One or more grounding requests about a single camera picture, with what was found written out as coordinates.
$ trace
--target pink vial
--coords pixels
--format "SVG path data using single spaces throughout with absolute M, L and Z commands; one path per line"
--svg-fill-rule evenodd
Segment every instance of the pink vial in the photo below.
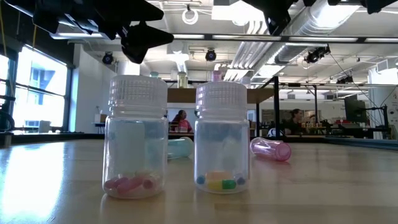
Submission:
M 261 137 L 250 142 L 250 150 L 254 155 L 276 161 L 287 161 L 292 155 L 290 146 L 282 141 L 271 141 Z

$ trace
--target clear plastic bottle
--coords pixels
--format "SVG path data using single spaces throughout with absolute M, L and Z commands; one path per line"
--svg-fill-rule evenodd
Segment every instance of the clear plastic bottle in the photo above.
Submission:
M 167 84 L 139 75 L 111 80 L 106 119 L 103 190 L 144 198 L 163 190 L 167 165 Z
M 247 89 L 231 82 L 209 82 L 197 88 L 195 184 L 218 194 L 246 190 L 249 179 Z

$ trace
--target wooden table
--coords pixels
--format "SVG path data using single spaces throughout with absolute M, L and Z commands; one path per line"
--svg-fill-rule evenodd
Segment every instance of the wooden table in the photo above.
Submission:
M 398 153 L 291 144 L 289 163 L 253 159 L 249 190 L 193 184 L 191 159 L 169 161 L 165 192 L 116 200 L 101 189 L 103 141 L 0 149 L 0 223 L 397 223 Z

